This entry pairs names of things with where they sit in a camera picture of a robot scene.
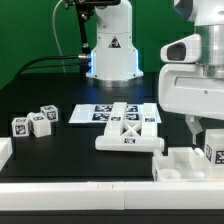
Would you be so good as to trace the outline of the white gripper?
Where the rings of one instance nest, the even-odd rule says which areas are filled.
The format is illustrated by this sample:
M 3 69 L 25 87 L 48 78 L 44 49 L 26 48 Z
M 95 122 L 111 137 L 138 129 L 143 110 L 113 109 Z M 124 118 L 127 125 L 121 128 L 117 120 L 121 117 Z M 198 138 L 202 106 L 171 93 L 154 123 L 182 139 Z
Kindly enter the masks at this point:
M 224 120 L 224 79 L 206 77 L 202 66 L 163 66 L 158 91 L 159 104 L 164 111 L 186 115 L 193 144 L 202 132 L 200 117 Z

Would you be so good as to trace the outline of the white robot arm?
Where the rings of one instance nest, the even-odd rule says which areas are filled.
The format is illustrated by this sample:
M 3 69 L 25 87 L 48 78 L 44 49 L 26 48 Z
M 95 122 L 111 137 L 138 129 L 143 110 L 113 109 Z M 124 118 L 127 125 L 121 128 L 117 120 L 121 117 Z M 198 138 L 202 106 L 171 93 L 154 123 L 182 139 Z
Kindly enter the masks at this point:
M 167 112 L 224 120 L 224 0 L 173 0 L 174 10 L 194 32 L 163 46 L 159 104 Z M 128 0 L 95 4 L 97 41 L 87 76 L 105 86 L 139 79 Z

